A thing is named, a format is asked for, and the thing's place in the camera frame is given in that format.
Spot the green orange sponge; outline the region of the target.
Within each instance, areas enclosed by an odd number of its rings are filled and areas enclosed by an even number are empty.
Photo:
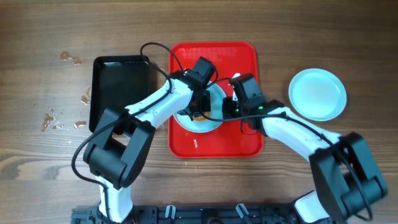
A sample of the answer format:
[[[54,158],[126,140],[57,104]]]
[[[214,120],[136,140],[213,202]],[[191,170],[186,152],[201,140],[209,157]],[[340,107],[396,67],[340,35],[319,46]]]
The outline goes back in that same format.
[[[206,117],[209,117],[209,112],[205,112],[203,114],[195,114],[193,116],[194,121],[204,121],[206,120]]]

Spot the light blue plate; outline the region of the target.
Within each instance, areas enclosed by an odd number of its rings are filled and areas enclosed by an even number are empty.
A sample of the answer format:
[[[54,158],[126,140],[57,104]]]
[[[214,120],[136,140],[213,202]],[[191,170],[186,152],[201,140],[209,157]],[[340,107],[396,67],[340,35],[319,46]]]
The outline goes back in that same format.
[[[328,121],[339,116],[347,104],[347,93],[341,80],[320,68],[298,72],[289,84],[289,100],[303,117]]]
[[[211,103],[211,111],[207,115],[207,117],[213,119],[222,119],[223,112],[222,112],[222,103],[223,98],[226,97],[224,90],[219,87],[217,84],[214,84],[209,89],[210,91],[210,103]],[[182,128],[186,129],[187,131],[191,131],[194,133],[207,133],[218,126],[221,125],[219,121],[210,121],[208,119],[203,119],[200,121],[191,120],[187,115],[180,115],[178,113],[174,114],[174,118]]]

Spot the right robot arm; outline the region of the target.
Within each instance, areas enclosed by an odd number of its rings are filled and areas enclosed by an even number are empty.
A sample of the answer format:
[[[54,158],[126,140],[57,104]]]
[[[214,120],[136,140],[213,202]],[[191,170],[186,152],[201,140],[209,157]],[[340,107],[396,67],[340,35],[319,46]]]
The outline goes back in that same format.
[[[343,222],[388,194],[387,184],[365,139],[358,133],[342,136],[298,117],[283,103],[267,101],[253,74],[229,78],[233,95],[223,101],[224,119],[247,123],[256,133],[278,140],[310,164],[315,190],[293,205],[304,223]]]

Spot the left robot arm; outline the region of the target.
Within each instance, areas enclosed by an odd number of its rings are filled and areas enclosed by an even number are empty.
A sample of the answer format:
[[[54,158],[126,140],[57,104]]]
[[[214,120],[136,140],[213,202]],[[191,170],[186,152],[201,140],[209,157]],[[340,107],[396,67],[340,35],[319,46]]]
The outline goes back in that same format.
[[[125,108],[107,108],[93,134],[81,144],[83,160],[101,189],[99,218],[124,223],[134,207],[131,185],[140,174],[156,129],[175,114],[189,119],[211,110],[207,90],[216,67],[200,57],[192,69],[167,75],[165,84]]]

